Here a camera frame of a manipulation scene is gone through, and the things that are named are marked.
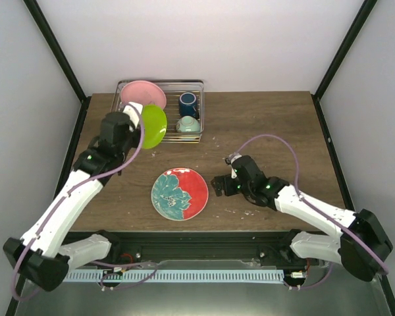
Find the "red plate underneath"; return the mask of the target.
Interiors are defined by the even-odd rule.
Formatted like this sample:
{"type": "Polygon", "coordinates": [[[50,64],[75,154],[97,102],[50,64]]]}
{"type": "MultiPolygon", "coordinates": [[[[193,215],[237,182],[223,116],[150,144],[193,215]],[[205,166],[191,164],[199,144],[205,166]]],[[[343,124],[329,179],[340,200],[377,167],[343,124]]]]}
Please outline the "red plate underneath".
{"type": "Polygon", "coordinates": [[[165,171],[154,182],[151,202],[162,217],[187,221],[199,215],[209,200],[204,178],[195,170],[178,167],[165,171]]]}

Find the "green floral bowl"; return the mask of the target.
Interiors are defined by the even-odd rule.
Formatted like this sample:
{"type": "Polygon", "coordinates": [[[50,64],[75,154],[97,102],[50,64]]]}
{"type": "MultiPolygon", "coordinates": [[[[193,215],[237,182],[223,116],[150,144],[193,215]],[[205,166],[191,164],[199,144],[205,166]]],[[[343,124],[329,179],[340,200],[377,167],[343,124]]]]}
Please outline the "green floral bowl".
{"type": "Polygon", "coordinates": [[[198,133],[200,132],[200,123],[194,117],[184,116],[177,121],[175,130],[178,133],[198,133]]]}

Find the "dark blue mug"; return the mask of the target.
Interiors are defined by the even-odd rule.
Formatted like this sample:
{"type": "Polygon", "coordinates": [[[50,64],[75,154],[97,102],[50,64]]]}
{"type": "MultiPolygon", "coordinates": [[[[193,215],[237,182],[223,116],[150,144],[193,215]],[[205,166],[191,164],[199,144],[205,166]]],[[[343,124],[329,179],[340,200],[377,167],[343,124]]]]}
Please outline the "dark blue mug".
{"type": "Polygon", "coordinates": [[[184,92],[178,99],[179,113],[181,117],[191,116],[199,119],[198,99],[192,92],[184,92]]]}

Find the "lime green small plate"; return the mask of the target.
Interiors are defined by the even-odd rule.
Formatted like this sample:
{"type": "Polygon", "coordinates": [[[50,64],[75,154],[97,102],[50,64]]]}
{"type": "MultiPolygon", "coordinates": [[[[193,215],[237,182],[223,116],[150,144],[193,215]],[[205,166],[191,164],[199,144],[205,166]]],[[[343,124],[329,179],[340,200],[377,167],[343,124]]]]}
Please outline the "lime green small plate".
{"type": "Polygon", "coordinates": [[[142,111],[144,122],[143,149],[151,149],[161,143],[167,131],[167,116],[162,108],[146,105],[142,111]]]}

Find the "pink plate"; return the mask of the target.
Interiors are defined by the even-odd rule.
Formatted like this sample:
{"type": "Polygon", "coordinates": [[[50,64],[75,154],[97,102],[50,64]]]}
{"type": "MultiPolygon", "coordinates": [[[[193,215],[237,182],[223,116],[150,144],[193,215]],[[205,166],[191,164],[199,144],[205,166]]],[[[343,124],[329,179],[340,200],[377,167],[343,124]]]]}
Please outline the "pink plate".
{"type": "Polygon", "coordinates": [[[122,103],[135,102],[146,105],[156,105],[164,109],[167,105],[167,97],[164,91],[146,80],[135,80],[127,83],[120,92],[122,103]]]}

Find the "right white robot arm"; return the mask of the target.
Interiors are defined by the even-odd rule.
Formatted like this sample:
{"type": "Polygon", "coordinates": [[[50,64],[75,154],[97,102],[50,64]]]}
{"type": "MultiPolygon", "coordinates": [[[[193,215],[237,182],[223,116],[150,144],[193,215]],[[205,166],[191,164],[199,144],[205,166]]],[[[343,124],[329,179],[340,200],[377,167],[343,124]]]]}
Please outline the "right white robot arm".
{"type": "Polygon", "coordinates": [[[226,163],[231,172],[211,181],[217,196],[242,194],[256,206],[291,215],[321,231],[296,233],[279,249],[283,263],[295,265],[301,258],[329,261],[365,282],[387,272],[384,262],[393,245],[373,212],[335,207],[299,191],[284,179],[267,177],[249,155],[231,155],[226,163]]]}

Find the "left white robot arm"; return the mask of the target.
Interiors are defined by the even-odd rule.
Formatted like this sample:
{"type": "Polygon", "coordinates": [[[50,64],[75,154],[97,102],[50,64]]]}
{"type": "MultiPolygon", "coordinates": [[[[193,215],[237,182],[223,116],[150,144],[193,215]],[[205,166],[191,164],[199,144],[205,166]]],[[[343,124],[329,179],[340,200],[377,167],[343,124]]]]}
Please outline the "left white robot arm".
{"type": "Polygon", "coordinates": [[[112,175],[133,161],[128,152],[140,150],[144,141],[142,111],[142,105],[130,102],[123,111],[106,114],[99,135],[79,154],[66,184],[45,213],[21,238],[4,243],[3,251],[15,276],[50,292],[73,269],[92,262],[113,266],[120,261],[119,238],[103,230],[71,244],[63,241],[112,175]]]}

